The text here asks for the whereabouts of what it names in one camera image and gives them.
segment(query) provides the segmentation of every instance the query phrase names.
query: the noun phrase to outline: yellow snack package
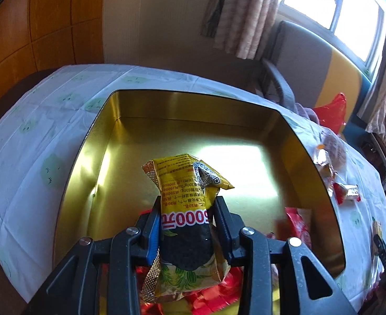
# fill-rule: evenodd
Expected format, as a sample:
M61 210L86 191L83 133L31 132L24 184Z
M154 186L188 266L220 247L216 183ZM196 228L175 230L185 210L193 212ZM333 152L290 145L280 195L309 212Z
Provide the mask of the yellow snack package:
M151 160L142 168L161 192L159 253L142 288L145 302L177 300L183 292L222 282L230 267L208 209L220 188L233 186L189 154Z

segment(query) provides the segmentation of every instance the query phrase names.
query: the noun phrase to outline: window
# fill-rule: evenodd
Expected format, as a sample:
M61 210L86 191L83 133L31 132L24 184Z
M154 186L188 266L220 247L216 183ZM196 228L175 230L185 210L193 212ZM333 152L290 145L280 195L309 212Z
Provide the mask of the window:
M279 13L324 38L372 78L385 39L375 0L281 0Z

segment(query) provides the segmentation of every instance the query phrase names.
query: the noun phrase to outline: silver bolt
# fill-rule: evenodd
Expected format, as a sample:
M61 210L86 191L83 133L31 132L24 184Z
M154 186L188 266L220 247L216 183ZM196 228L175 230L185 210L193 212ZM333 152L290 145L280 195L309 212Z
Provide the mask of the silver bolt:
M129 235L135 235L139 233L139 229L137 227L131 226L126 229L126 233Z
M292 246L298 247L298 246L301 246L302 241L297 237L292 237L292 238L289 238L289 244L291 244Z
M92 239L90 237L82 237L79 240L79 245L87 246L87 245L91 244L91 242L92 242Z
M246 234L246 235L252 235L254 234L254 229L252 227L243 227L241 229L242 233Z

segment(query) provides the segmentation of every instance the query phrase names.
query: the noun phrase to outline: tablecloth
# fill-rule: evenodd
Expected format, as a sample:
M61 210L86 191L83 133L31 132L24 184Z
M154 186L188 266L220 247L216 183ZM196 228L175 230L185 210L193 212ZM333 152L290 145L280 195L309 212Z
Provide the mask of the tablecloth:
M281 112L308 153L322 127L255 94L198 76L129 65L75 65L28 91L0 120L0 264L28 302L52 270L61 196L78 149L107 97L118 89L193 91L244 100ZM336 279L358 309L382 265L371 256L372 218L386 243L386 198L378 172L346 144L341 179L357 184L362 201L332 204L345 247Z

